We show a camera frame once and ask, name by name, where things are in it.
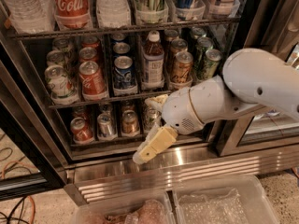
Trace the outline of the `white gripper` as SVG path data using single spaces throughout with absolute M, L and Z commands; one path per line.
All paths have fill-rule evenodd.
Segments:
M 190 88 L 182 88 L 169 96 L 163 94 L 145 100 L 148 107 L 159 112 L 163 110 L 162 118 L 168 125 L 154 125 L 150 129 L 145 141 L 133 155 L 134 163 L 144 164 L 155 158 L 177 141 L 178 133 L 190 134 L 204 128 L 204 123 L 194 111 L 190 91 Z

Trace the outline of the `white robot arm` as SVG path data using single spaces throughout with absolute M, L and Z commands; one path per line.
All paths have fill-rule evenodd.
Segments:
M 240 49 L 224 63 L 222 74 L 146 105 L 161 112 L 165 125 L 153 126 L 133 156 L 146 163 L 171 147 L 180 134 L 202 130 L 221 119 L 240 119 L 267 107 L 299 120 L 299 71 L 262 49 Z

